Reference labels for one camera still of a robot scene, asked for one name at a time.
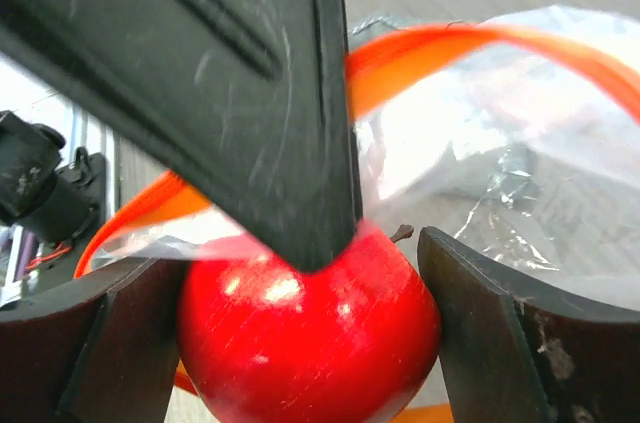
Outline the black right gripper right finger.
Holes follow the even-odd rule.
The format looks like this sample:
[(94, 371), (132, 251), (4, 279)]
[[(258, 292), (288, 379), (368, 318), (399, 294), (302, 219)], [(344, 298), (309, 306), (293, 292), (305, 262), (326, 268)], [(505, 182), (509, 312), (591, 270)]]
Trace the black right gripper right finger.
[(421, 230), (457, 422), (636, 422), (639, 314), (578, 296)]

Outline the red apple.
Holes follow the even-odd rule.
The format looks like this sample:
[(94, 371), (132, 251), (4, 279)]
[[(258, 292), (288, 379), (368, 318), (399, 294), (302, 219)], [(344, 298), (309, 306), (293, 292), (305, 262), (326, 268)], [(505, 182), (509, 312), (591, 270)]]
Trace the red apple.
[(312, 274), (247, 234), (202, 245), (177, 337), (195, 390), (222, 422), (386, 422), (431, 371), (440, 315), (401, 250), (365, 221)]

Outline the clear zip bag orange zipper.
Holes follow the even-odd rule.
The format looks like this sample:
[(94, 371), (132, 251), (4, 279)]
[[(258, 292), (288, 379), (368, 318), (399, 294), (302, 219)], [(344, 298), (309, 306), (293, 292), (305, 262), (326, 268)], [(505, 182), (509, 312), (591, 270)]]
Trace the clear zip bag orange zipper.
[[(348, 74), (367, 221), (419, 275), (419, 235), (434, 227), (553, 287), (639, 314), (636, 21), (551, 6), (480, 25), (387, 24), (350, 55)], [(168, 173), (103, 226), (76, 273), (134, 254), (191, 266), (202, 245), (240, 234)], [(457, 422), (439, 315), (436, 361), (391, 420)]]

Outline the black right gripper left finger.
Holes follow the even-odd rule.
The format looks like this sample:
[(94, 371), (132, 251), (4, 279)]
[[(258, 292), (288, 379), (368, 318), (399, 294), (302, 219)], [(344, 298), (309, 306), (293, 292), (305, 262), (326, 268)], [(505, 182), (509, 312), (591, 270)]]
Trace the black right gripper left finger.
[(2, 421), (163, 421), (186, 268), (127, 258), (2, 310)]

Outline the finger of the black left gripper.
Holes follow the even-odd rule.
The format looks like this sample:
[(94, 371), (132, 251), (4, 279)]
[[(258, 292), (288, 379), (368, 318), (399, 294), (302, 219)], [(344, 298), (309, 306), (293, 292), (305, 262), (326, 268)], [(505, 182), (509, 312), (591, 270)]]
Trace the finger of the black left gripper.
[(344, 0), (1, 0), (1, 49), (295, 268), (352, 240)]

